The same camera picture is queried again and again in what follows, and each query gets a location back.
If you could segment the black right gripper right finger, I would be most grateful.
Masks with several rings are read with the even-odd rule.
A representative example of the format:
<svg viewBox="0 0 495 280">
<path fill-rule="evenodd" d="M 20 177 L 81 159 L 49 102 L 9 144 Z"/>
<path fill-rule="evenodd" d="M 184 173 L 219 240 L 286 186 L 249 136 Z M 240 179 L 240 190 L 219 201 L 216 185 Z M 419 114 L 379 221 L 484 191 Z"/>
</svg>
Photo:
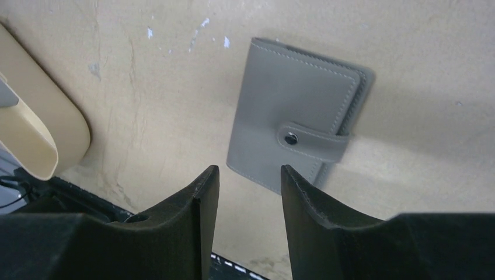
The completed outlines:
<svg viewBox="0 0 495 280">
<path fill-rule="evenodd" d="M 281 167 L 294 279 L 493 279 L 493 213 L 401 213 L 380 220 Z"/>
</svg>

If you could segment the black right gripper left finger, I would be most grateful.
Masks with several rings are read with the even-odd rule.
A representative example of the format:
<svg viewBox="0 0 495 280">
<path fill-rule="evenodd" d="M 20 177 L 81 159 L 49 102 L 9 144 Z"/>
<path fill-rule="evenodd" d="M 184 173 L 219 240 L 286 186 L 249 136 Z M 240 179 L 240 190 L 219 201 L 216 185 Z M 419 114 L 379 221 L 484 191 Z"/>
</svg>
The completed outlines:
<svg viewBox="0 0 495 280">
<path fill-rule="evenodd" d="M 218 199 L 214 165 L 124 221 L 40 198 L 1 216 L 1 278 L 208 279 Z"/>
</svg>

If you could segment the grey leather card holder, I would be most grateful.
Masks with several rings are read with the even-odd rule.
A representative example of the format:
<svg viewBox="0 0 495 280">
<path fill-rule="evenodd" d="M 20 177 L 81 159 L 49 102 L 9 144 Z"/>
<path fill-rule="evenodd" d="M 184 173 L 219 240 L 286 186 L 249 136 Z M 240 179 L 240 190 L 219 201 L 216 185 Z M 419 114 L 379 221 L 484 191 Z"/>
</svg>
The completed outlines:
<svg viewBox="0 0 495 280">
<path fill-rule="evenodd" d="M 275 193 L 283 165 L 322 188 L 374 80 L 368 67 L 252 38 L 226 165 Z"/>
</svg>

